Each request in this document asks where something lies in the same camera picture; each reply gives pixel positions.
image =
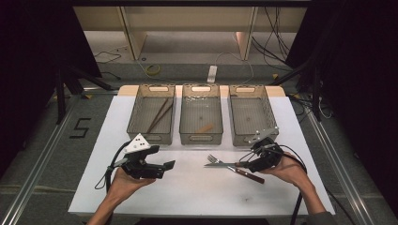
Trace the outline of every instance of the floor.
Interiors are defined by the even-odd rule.
[[[126,40],[120,32],[86,32],[86,36],[93,54],[97,55],[99,69],[103,72],[102,80],[113,86],[166,81],[205,83],[211,65],[218,66],[216,83],[267,84],[273,81],[274,76],[283,76],[289,69],[277,60],[267,59],[266,62],[263,54],[255,48],[251,48],[248,61],[241,61],[234,33],[149,33],[143,53],[137,61],[130,59]],[[269,34],[254,36],[260,43],[265,43]],[[290,46],[294,37],[295,34],[283,34],[283,41]],[[270,41],[268,48],[283,58],[275,38]],[[160,65],[161,72],[153,77],[146,76],[143,68],[148,65]],[[297,93],[297,80],[294,78],[282,85],[286,94]],[[25,149],[2,177],[2,218],[14,203],[20,203],[17,224],[82,224],[82,221],[87,220],[86,217],[69,214],[68,208],[107,109],[117,92],[105,92],[87,81],[82,81],[82,84],[86,88],[82,96],[68,95],[66,90],[69,110],[61,125],[55,124],[56,100],[50,99],[36,128],[26,140]],[[309,99],[308,93],[300,93],[300,97]],[[311,107],[304,107],[302,103],[303,101],[292,100],[319,174],[330,191],[338,223],[350,224],[349,215],[355,224],[398,224],[360,159],[355,157],[339,124],[339,118],[332,114],[327,100],[322,100],[322,106],[328,108],[323,109],[321,123],[315,122],[308,111]],[[83,134],[81,130],[74,129],[79,121],[81,127],[89,130],[84,138],[73,139],[71,136]],[[33,173],[37,176],[36,181],[31,181]],[[33,184],[27,189],[30,192],[20,198],[23,201],[16,202],[21,197],[21,190],[29,184]],[[116,216],[113,224],[134,224],[137,221],[139,218],[136,217]],[[268,218],[271,225],[288,224],[289,221],[288,217]],[[299,218],[296,224],[303,221],[303,218]],[[184,222],[186,221],[174,221],[171,224]],[[257,221],[245,222],[256,224]]]

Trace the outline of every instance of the person's left hand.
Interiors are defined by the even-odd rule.
[[[118,168],[106,198],[120,204],[139,188],[150,185],[155,181],[156,179],[134,179],[127,175],[122,168]]]

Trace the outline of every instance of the wire mesh basket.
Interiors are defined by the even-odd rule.
[[[184,84],[179,133],[182,144],[221,144],[222,107],[217,84]]]
[[[171,144],[175,98],[173,84],[141,84],[127,128],[130,137],[141,133],[150,144]]]
[[[257,130],[277,127],[264,85],[230,85],[228,98],[234,146],[251,145]],[[275,130],[270,138],[278,134]]]

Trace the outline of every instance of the person's right hand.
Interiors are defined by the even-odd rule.
[[[284,153],[289,156],[295,157],[289,152]],[[300,188],[303,182],[310,181],[301,166],[295,160],[289,157],[282,157],[277,166],[260,171],[260,173],[274,175],[287,183],[293,184],[298,188]]]

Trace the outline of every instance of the black cable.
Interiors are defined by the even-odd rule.
[[[106,192],[108,193],[108,191],[109,191],[109,188],[111,187],[111,176],[112,176],[112,172],[114,171],[114,169],[115,169],[115,162],[116,162],[116,159],[117,159],[117,157],[119,156],[119,154],[120,154],[120,152],[127,146],[127,145],[129,145],[130,143],[131,143],[131,141],[132,140],[130,140],[130,141],[128,141],[128,142],[125,142],[125,143],[123,143],[123,145],[122,146],[120,146],[120,148],[117,150],[117,152],[116,152],[116,154],[115,154],[115,156],[114,156],[114,158],[112,159],[112,162],[111,162],[111,165],[109,165],[108,166],[108,168],[106,169],[106,172],[105,172],[105,184],[106,184]],[[114,213],[112,212],[112,214],[108,217],[108,220],[106,221],[106,225],[110,225],[111,223],[112,223],[112,218],[113,218],[113,216],[114,216]]]
[[[296,115],[303,115],[303,114],[305,113],[305,108],[304,108],[304,106],[301,104],[301,102],[299,102],[299,101],[298,101],[295,97],[293,97],[293,96],[287,95],[287,97],[290,99],[290,101],[292,102],[292,104],[293,104],[293,102],[296,102],[299,106],[301,106],[302,112],[300,112],[300,113],[296,113],[296,112],[295,112],[295,114],[296,114]]]
[[[281,61],[281,62],[284,63],[285,65],[286,65],[286,63],[284,62],[284,60],[280,59],[278,56],[276,56],[275,54],[273,54],[272,52],[270,52],[269,50],[267,50],[267,49],[265,49],[263,46],[261,46],[261,44],[258,43],[258,41],[257,41],[254,37],[253,37],[253,40],[254,40],[254,42],[253,42],[254,48],[255,48],[257,51],[259,51],[260,53],[263,54],[264,62],[266,62],[266,64],[267,64],[268,66],[270,66],[271,68],[276,68],[276,69],[283,70],[283,71],[288,71],[288,72],[292,71],[292,69],[285,69],[285,68],[275,67],[275,66],[271,65],[271,64],[267,61],[266,57],[272,58],[272,59],[276,59],[276,60],[278,60],[278,61]]]
[[[287,155],[286,153],[281,153],[281,152],[278,152],[278,151],[273,150],[273,149],[269,149],[269,148],[268,148],[268,149],[265,149],[265,150],[266,150],[266,151],[269,151],[269,152],[272,152],[272,153],[275,153],[275,154],[282,155],[283,157],[286,157],[286,158],[291,158],[291,159],[293,159],[294,161],[296,161],[296,162],[298,163],[298,165],[300,165],[300,167],[302,168],[302,170],[304,170],[305,173],[307,173],[307,168],[305,167],[304,161],[301,159],[301,157],[300,157],[292,148],[290,148],[290,147],[288,147],[288,146],[286,146],[286,145],[280,145],[280,146],[282,146],[282,147],[287,147],[288,149],[290,149],[290,150],[298,157],[298,159],[295,158],[295,157],[289,156],[289,155]],[[301,195],[301,193],[299,193],[299,194],[298,194],[298,199],[297,199],[297,201],[296,201],[295,209],[294,209],[294,211],[293,211],[292,218],[291,218],[291,220],[290,220],[290,224],[291,224],[291,225],[294,225],[294,224],[296,223],[296,218],[297,218],[297,216],[298,216],[298,212],[299,212],[299,207],[300,207],[300,205],[301,205],[301,201],[302,201],[302,195]]]
[[[271,18],[269,17],[267,8],[264,7],[264,10],[265,10],[265,12],[267,14],[269,24],[271,25],[271,28],[272,28],[271,35],[272,35],[272,33],[275,34],[275,37],[278,40],[278,44],[279,44],[279,47],[280,47],[281,54],[282,54],[282,56],[284,58],[283,52],[287,55],[286,49],[289,49],[289,48],[286,46],[286,44],[284,43],[284,41],[283,41],[283,39],[282,39],[282,37],[281,37],[281,35],[279,33],[279,24],[280,24],[279,14],[281,12],[281,8],[280,7],[276,7],[275,8],[275,23],[273,25],[272,25]]]
[[[343,210],[343,212],[345,213],[345,215],[348,217],[348,219],[351,221],[351,223],[353,225],[356,225],[356,223],[354,222],[354,219],[348,214],[348,212],[346,211],[346,209],[344,208],[344,206],[337,200],[337,198],[331,193],[330,190],[328,190],[325,187],[326,192],[331,196],[331,198],[334,199],[335,202],[337,202],[337,204],[340,206],[340,208]]]
[[[298,123],[301,124],[301,122],[308,117],[308,114],[311,112],[311,110],[309,110],[299,121]]]

